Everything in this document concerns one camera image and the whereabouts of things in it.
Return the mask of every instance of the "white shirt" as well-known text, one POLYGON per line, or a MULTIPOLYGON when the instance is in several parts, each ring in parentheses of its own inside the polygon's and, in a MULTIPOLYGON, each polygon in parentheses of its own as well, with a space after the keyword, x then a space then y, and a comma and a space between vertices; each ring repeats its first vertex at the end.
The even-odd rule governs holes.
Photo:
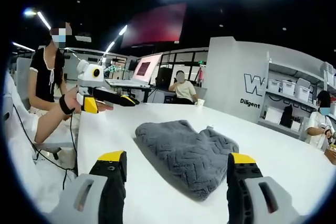
MULTIPOLYGON (((309 122, 306 126, 306 130, 310 127, 320 128, 321 123, 327 125, 326 129, 330 129, 331 134, 334 134, 335 129, 333 128, 330 119, 327 116, 322 115, 320 112, 317 112, 317 111, 311 113, 309 117, 309 122)), ((317 149, 321 149, 325 141, 328 141, 328 139, 326 138, 326 135, 324 134, 320 134, 317 136, 311 136, 307 134, 306 142, 315 146, 317 149)))
MULTIPOLYGON (((12 97, 13 105, 20 115, 24 128, 30 140, 34 142, 39 117, 28 113, 25 109, 9 73, 6 73, 5 85, 5 95, 12 97)), ((45 160, 41 155, 37 161, 33 160, 36 157, 34 149, 14 107, 8 120, 6 122, 7 145, 18 180, 40 211, 51 212, 58 204, 65 171, 45 160)), ((69 182, 69 177, 73 179, 72 172, 68 171, 67 174, 65 185, 69 182)))
POLYGON ((196 90, 191 82, 185 80, 183 83, 177 85, 174 89, 177 98, 186 98, 192 102, 192 96, 196 94, 196 90))

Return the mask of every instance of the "black bag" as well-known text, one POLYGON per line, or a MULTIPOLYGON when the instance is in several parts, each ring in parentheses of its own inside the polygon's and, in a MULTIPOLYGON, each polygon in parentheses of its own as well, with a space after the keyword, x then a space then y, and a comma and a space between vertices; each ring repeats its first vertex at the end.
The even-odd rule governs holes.
POLYGON ((292 126, 292 113, 293 113, 292 105, 289 105, 289 106, 285 107, 284 112, 282 113, 281 120, 280 120, 280 125, 291 128, 291 126, 292 126))

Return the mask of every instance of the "gray towel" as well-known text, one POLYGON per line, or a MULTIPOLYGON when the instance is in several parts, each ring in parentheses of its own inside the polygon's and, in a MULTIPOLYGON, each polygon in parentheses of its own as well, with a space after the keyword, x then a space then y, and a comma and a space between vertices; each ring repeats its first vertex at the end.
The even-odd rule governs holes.
POLYGON ((228 154, 239 151, 234 141, 212 128, 197 133, 185 120, 144 123, 135 134, 200 200, 225 178, 228 154))

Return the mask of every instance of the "white table surface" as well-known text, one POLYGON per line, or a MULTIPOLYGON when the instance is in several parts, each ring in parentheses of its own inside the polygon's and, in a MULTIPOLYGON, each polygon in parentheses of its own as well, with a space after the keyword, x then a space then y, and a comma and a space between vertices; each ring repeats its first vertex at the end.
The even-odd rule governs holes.
POLYGON ((291 196, 301 215, 311 213, 329 192, 336 168, 324 153, 292 137, 209 108, 194 105, 116 105, 99 114, 83 112, 78 138, 78 172, 89 173, 107 152, 127 152, 124 223, 227 223, 227 184, 203 202, 189 199, 167 183, 143 156, 133 138, 144 122, 188 120, 196 131, 208 125, 234 139, 239 152, 257 161, 264 176, 271 176, 291 196))

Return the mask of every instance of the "black wrist strap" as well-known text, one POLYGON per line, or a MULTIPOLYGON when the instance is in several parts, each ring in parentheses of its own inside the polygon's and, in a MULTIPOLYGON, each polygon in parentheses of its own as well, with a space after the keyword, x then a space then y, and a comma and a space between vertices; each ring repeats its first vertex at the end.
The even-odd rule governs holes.
POLYGON ((70 115, 75 109, 69 109, 69 107, 67 106, 67 104, 65 103, 64 100, 64 95, 61 96, 61 98, 59 99, 59 106, 61 107, 63 113, 65 115, 70 115))

